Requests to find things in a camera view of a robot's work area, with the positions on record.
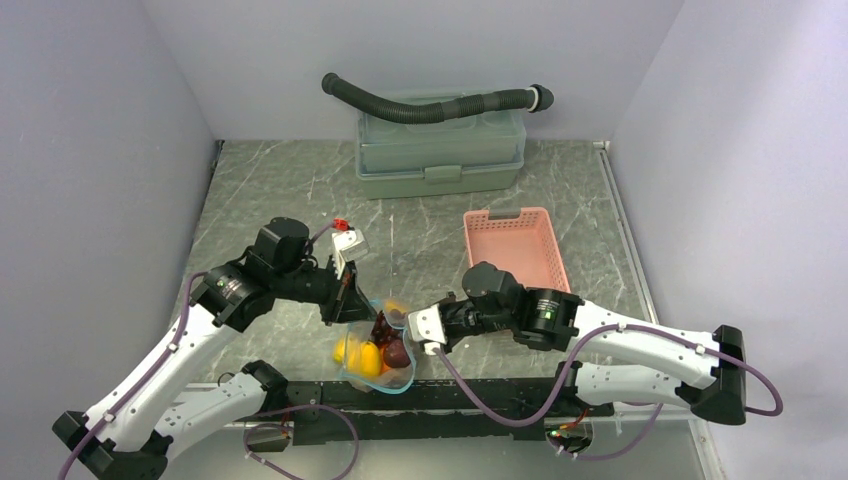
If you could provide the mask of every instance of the green storage box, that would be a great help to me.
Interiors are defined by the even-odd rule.
[[[423,104],[456,97],[400,101]],[[433,125],[402,125],[362,114],[356,175],[370,199],[508,188],[524,165],[526,138],[515,110]]]

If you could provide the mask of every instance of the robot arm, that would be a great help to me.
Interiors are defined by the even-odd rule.
[[[359,290],[354,261],[367,253],[362,233],[333,236],[325,268],[311,256],[316,237],[297,220],[275,218],[244,255],[209,271],[191,293],[183,334],[168,331],[142,362],[102,400],[82,412],[65,412],[54,432],[99,479],[158,478],[168,460],[219,429],[259,411],[288,404],[286,379],[254,362],[218,389],[172,407],[197,372],[275,300],[317,304],[331,325],[376,319]],[[128,396],[122,407],[116,402]]]
[[[447,298],[409,313],[412,339],[425,353],[449,353],[466,336],[511,330],[513,339],[534,350],[570,349],[592,331],[588,351],[633,365],[598,366],[575,362],[564,388],[588,405],[612,401],[669,403],[690,408],[705,420],[745,422],[745,376],[733,365],[705,355],[705,349],[744,360],[742,334],[722,326],[715,333],[660,327],[606,310],[570,293],[525,289],[509,273],[488,263],[469,269],[462,279],[466,300]],[[689,348],[667,338],[638,331],[665,332],[698,345]]]

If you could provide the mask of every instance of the pink plastic basket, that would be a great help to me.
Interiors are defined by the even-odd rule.
[[[570,292],[548,211],[474,210],[463,216],[469,266],[489,262],[526,287]]]

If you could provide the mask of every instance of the red connector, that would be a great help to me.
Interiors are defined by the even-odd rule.
[[[350,230],[350,224],[347,223],[347,220],[342,220],[341,218],[333,219],[333,228],[336,230],[346,232]]]

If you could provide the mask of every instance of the box latch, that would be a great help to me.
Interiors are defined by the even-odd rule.
[[[424,181],[430,185],[439,183],[458,183],[462,179],[461,165],[442,165],[424,169]]]

